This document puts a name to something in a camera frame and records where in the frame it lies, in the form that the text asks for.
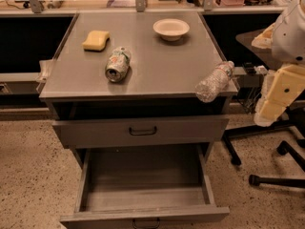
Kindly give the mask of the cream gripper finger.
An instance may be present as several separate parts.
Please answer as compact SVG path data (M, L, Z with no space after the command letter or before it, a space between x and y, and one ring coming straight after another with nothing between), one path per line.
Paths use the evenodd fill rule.
M254 123L261 127L269 127L285 110L285 107L260 98L255 106Z
M282 107L289 107L305 90L305 77L282 76L279 74L279 70L274 75L267 100Z

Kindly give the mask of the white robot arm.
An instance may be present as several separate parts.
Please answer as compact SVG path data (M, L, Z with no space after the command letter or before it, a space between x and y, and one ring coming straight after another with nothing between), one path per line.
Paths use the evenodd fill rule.
M255 106L254 123L269 127L305 90L305 0L292 0L252 45L270 48L272 57L282 63L264 76Z

